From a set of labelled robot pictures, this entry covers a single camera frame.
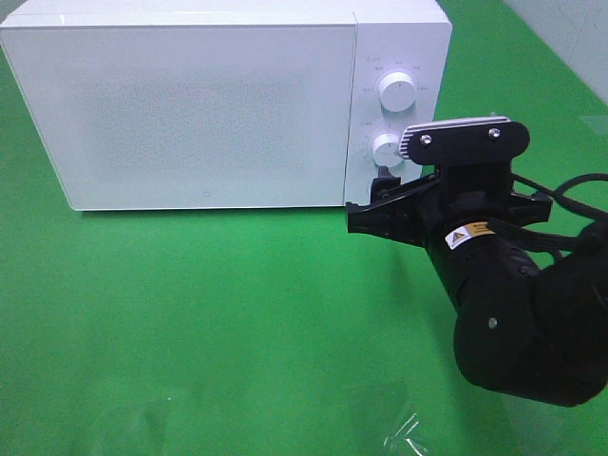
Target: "microwave control panel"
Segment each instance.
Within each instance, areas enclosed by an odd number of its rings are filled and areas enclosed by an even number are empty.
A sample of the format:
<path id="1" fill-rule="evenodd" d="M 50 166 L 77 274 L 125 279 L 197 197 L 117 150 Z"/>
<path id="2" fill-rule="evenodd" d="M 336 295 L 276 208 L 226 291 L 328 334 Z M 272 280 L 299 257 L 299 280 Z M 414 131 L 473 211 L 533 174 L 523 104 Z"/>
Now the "microwave control panel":
<path id="1" fill-rule="evenodd" d="M 371 181 L 387 166 L 402 182 L 422 167 L 399 156 L 399 138 L 433 118 L 451 24 L 357 24 L 344 202 L 370 203 Z"/>

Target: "white wall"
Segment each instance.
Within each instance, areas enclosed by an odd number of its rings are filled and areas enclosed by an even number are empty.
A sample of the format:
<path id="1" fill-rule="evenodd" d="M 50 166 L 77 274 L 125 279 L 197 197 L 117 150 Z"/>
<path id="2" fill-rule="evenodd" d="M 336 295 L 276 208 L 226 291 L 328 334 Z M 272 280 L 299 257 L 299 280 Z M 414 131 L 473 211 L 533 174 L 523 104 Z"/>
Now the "white wall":
<path id="1" fill-rule="evenodd" d="M 504 0 L 608 104 L 608 0 Z"/>

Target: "microwave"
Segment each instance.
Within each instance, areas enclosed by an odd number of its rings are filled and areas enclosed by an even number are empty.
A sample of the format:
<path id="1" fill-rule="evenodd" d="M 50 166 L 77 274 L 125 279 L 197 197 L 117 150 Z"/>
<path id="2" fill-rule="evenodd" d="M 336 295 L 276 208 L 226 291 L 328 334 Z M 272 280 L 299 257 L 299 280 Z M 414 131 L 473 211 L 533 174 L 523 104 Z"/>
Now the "microwave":
<path id="1" fill-rule="evenodd" d="M 70 207 L 370 202 L 432 120 L 433 0 L 28 0 L 0 41 Z"/>

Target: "timer knob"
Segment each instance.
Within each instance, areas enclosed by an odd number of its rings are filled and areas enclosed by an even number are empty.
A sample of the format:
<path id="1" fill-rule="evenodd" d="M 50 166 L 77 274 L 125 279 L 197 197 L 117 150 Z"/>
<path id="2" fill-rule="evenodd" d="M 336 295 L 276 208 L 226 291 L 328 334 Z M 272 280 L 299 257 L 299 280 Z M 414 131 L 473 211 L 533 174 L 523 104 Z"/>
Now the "timer knob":
<path id="1" fill-rule="evenodd" d="M 373 160 L 378 166 L 392 168 L 403 159 L 399 156 L 399 137 L 397 135 L 380 135 L 373 140 Z"/>

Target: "power knob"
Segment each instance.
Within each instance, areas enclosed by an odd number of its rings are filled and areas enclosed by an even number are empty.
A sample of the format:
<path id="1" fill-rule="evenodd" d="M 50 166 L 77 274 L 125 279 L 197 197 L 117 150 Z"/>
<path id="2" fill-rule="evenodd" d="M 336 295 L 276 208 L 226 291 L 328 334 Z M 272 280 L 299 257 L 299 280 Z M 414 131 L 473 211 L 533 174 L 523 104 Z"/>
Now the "power knob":
<path id="1" fill-rule="evenodd" d="M 380 103 L 391 112 L 402 112 L 416 101 L 416 83 L 403 71 L 396 71 L 380 81 Z"/>

